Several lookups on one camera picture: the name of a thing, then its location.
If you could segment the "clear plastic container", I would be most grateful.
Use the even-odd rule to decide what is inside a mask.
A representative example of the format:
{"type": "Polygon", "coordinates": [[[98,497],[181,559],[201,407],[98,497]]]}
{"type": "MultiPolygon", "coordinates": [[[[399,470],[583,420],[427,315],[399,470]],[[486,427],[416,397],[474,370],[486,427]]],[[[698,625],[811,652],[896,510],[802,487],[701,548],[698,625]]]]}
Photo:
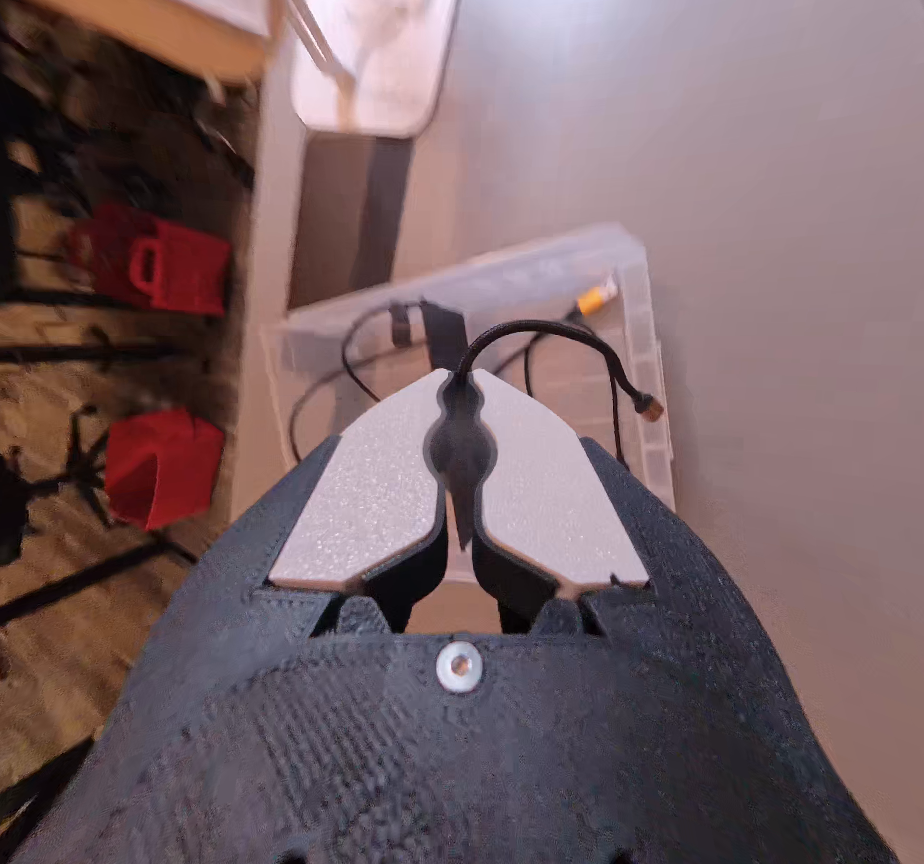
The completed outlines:
{"type": "Polygon", "coordinates": [[[285,0],[310,133],[413,140],[440,96],[459,0],[285,0]]]}

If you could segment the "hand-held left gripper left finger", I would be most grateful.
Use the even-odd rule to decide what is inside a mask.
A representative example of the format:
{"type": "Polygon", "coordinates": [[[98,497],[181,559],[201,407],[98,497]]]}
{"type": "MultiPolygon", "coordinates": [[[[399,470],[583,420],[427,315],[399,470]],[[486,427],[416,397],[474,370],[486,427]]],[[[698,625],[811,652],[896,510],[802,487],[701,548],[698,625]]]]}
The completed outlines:
{"type": "Polygon", "coordinates": [[[269,571],[279,588],[351,588],[436,539],[445,490],[428,442],[451,372],[432,371],[339,436],[269,571]]]}

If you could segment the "black tripod legs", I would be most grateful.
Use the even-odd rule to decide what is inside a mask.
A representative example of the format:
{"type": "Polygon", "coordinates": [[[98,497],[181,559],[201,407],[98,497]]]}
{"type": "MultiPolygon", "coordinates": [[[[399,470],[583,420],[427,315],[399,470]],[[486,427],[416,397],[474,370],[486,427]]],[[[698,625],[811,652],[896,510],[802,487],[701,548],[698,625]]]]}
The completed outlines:
{"type": "MultiPolygon", "coordinates": [[[[29,506],[41,499],[58,497],[67,486],[75,488],[104,529],[110,530],[116,525],[116,521],[104,510],[101,498],[104,488],[103,456],[109,432],[105,431],[87,448],[81,445],[80,419],[96,412],[94,406],[83,406],[70,414],[66,461],[55,476],[35,481],[24,478],[20,470],[20,450],[16,446],[10,448],[8,455],[1,457],[2,567],[17,562],[25,539],[36,533],[30,523],[29,506]]],[[[12,622],[32,616],[161,556],[170,558],[186,569],[194,567],[199,561],[168,535],[153,531],[137,546],[2,604],[1,626],[7,627],[12,622]]]]}

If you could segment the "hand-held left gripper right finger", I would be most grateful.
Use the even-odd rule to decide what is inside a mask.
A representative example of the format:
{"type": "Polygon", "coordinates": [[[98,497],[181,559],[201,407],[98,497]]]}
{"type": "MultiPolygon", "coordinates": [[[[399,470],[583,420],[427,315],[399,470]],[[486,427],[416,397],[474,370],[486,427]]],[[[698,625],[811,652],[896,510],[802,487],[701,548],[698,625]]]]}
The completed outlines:
{"type": "Polygon", "coordinates": [[[580,597],[650,580],[576,432],[475,370],[489,462],[475,493],[472,563],[492,597],[580,597]]]}

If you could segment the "clear plastic bin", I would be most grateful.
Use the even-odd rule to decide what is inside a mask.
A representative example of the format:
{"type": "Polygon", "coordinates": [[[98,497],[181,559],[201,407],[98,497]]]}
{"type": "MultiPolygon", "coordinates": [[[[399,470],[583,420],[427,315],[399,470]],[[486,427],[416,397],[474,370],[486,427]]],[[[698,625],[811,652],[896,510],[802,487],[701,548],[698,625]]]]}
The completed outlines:
{"type": "MultiPolygon", "coordinates": [[[[412,344],[397,350],[388,307],[425,299],[462,314],[468,340],[515,319],[560,320],[585,292],[615,285],[615,297],[588,318],[590,329],[620,357],[629,381],[664,406],[657,422],[618,396],[623,455],[632,474],[676,510],[673,444],[667,414],[661,344],[656,337],[644,246],[617,224],[592,226],[482,255],[404,282],[380,284],[296,309],[267,326],[263,347],[283,466],[288,470],[332,433],[372,405],[341,372],[341,342],[369,309],[350,343],[357,375],[386,397],[431,369],[421,311],[410,310],[412,344]]],[[[542,339],[530,355],[536,399],[578,435],[616,453],[610,388],[603,358],[567,340],[542,339]]]]}

